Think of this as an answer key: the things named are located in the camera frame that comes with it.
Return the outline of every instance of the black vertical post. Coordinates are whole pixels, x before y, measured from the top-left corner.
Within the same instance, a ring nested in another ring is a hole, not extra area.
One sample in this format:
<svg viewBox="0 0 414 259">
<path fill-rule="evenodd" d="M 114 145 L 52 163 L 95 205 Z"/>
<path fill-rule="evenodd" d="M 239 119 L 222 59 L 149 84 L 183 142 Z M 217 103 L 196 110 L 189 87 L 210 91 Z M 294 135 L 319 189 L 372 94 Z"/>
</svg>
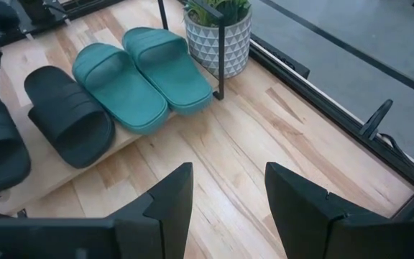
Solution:
<svg viewBox="0 0 414 259">
<path fill-rule="evenodd" d="M 213 96 L 218 100 L 224 98 L 224 19 L 221 14 L 221 18 L 218 18 L 218 89 Z"/>
<path fill-rule="evenodd" d="M 169 25 L 167 24 L 167 17 L 165 16 L 164 1 L 157 0 L 157 3 L 159 4 L 159 12 L 161 13 L 162 26 L 164 27 L 164 29 L 169 30 Z"/>
<path fill-rule="evenodd" d="M 213 96 L 218 100 L 222 100 L 224 98 L 224 16 L 221 12 L 204 3 L 202 0 L 193 0 L 193 2 L 206 10 L 218 21 L 218 91 L 215 91 Z"/>
</svg>

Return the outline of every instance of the green plant leaves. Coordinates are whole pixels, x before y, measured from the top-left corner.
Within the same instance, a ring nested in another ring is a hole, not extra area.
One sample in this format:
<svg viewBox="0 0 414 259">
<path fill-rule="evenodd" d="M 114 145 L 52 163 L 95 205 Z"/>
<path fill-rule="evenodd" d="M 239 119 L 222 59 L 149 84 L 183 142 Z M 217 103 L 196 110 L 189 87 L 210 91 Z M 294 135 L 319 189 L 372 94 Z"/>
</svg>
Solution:
<svg viewBox="0 0 414 259">
<path fill-rule="evenodd" d="M 248 0 L 204 0 L 204 3 L 224 15 L 225 26 L 240 22 L 245 18 L 251 6 Z M 184 9 L 193 22 L 199 25 L 206 27 L 217 27 L 219 25 L 215 17 L 192 0 L 188 0 Z"/>
</svg>

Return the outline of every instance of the black plastic clip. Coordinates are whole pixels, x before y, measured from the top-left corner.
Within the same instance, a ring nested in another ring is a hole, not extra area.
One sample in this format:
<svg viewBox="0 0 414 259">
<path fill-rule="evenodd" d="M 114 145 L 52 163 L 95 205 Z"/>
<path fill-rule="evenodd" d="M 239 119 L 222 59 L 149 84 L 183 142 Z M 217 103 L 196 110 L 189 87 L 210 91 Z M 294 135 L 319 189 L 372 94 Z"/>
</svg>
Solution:
<svg viewBox="0 0 414 259">
<path fill-rule="evenodd" d="M 377 111 L 367 120 L 367 122 L 360 129 L 360 135 L 368 137 L 369 140 L 373 140 L 374 136 L 378 133 L 378 126 L 386 116 L 387 112 L 391 109 L 393 101 L 391 99 L 386 100 Z"/>
</svg>

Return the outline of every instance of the black cable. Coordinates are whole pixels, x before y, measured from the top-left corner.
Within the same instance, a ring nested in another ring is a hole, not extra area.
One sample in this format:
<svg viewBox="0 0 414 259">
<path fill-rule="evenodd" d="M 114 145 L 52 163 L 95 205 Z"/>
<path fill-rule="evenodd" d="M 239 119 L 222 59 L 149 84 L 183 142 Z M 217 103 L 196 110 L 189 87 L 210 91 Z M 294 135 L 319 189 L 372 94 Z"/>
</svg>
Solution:
<svg viewBox="0 0 414 259">
<path fill-rule="evenodd" d="M 385 133 L 380 133 L 379 135 L 389 140 L 391 142 L 392 148 L 399 153 L 399 155 L 404 160 L 405 164 L 407 164 L 410 168 L 414 170 L 414 162 L 410 160 L 409 157 L 402 151 L 402 149 L 399 147 L 394 138 Z"/>
</svg>

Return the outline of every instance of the potted plant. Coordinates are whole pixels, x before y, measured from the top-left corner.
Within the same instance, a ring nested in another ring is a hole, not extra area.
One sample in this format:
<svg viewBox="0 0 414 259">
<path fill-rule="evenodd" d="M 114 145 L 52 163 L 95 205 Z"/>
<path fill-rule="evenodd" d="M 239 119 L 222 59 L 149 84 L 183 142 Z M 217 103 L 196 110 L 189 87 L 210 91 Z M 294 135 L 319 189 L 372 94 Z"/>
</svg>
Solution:
<svg viewBox="0 0 414 259">
<path fill-rule="evenodd" d="M 224 76 L 244 70 L 249 58 L 252 9 L 248 0 L 204 0 L 224 15 Z M 185 28 L 191 55 L 209 72 L 219 74 L 218 21 L 194 1 L 185 6 Z"/>
</svg>

